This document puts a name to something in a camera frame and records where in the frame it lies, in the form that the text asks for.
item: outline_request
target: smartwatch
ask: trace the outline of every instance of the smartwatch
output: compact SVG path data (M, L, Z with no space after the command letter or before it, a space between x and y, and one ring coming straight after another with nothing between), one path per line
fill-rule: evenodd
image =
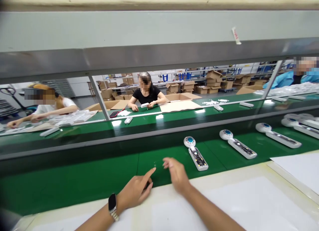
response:
M109 197L109 212L115 221L119 221L119 216L116 213L116 195L113 193Z

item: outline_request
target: person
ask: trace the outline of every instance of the person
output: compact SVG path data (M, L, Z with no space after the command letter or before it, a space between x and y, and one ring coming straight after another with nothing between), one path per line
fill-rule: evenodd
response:
M156 104L166 103L164 94L153 85L148 72L142 72L139 76L140 88L137 89L128 103L128 107L133 111L139 111L135 104L138 100L141 104L148 103L147 108L153 108Z
M37 93L37 101L41 104L38 106L37 110L31 115L9 122L7 124L8 128L15 129L24 121L31 121L34 123L39 122L40 120L47 117L52 118L57 115L68 114L79 110L79 108L71 99L62 97L57 92L55 92L53 88L48 87L47 85L32 85L31 87L25 89L25 96L29 96L26 94L27 90L30 91L28 92L30 94ZM49 92L39 94L39 90L46 90Z
M293 71L285 72L276 77L271 89L301 84L304 82L319 82L319 69L316 68L317 61L314 58L303 58L297 61L296 68Z
M203 196L188 180L184 165L174 158L164 158L164 169L169 169L171 181L175 190L181 194L196 210L208 230L243 231L244 229L230 216ZM134 176L116 197L117 215L128 208L140 205L150 194L153 182L151 175L156 168L144 176ZM76 231L105 231L114 223L115 218L109 212L109 204L102 207Z

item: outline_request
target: smartphone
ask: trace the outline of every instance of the smartphone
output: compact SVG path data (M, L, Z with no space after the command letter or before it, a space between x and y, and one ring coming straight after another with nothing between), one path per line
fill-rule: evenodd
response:
M120 112L119 111L114 111L111 115L110 118L116 117Z

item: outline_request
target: hand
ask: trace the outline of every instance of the hand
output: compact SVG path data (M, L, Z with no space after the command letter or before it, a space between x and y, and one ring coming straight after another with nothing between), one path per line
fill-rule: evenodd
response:
M153 187L151 175L156 168L148 171L144 176L134 176L117 195L117 202L123 209L133 208L140 205L150 194ZM144 190L147 181L150 185Z
M149 103L146 107L147 107L148 109L150 109L150 108L153 108L154 105L155 105L155 102L152 101L152 102Z
M17 128L21 123L22 123L22 121L20 121L20 120L10 121L10 122L7 124L7 127L10 128L10 129L15 129L15 128Z
M174 158L164 158L164 169L169 168L170 178L172 180L175 190L181 195L185 195L192 187L189 183L184 165L175 160Z
M137 107L137 105L133 104L132 105L132 110L133 111L139 111L139 108Z
M36 122L39 122L40 120L43 120L44 118L47 118L49 116L49 114L47 113L43 113L43 114L33 114L32 115L32 118L31 118L31 122L32 123L36 123Z

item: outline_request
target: white shirt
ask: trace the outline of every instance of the white shirt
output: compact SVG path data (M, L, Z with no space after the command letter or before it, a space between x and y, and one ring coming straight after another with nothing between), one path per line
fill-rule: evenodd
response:
M65 97L63 97L62 102L63 102L64 107L76 105L71 99L65 98ZM38 105L37 110L33 114L39 115L39 114L43 114L43 113L47 113L47 112L55 111L55 110L56 110L55 104L54 105ZM52 118L55 116L57 116L57 115L50 115L50 116L48 116L48 118Z

